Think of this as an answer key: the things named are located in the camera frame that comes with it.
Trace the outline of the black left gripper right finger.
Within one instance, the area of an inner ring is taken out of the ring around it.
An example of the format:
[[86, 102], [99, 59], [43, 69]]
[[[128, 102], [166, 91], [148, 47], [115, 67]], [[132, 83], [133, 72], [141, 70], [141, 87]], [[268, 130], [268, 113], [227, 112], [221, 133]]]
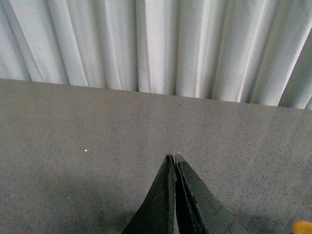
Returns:
[[189, 163], [175, 156], [175, 203], [181, 234], [247, 234]]

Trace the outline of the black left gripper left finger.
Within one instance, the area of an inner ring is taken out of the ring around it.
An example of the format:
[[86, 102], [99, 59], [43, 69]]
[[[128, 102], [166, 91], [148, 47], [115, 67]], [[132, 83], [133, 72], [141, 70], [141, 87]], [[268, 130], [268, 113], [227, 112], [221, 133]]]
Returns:
[[166, 155], [142, 205], [124, 234], [172, 234], [175, 217], [175, 162]]

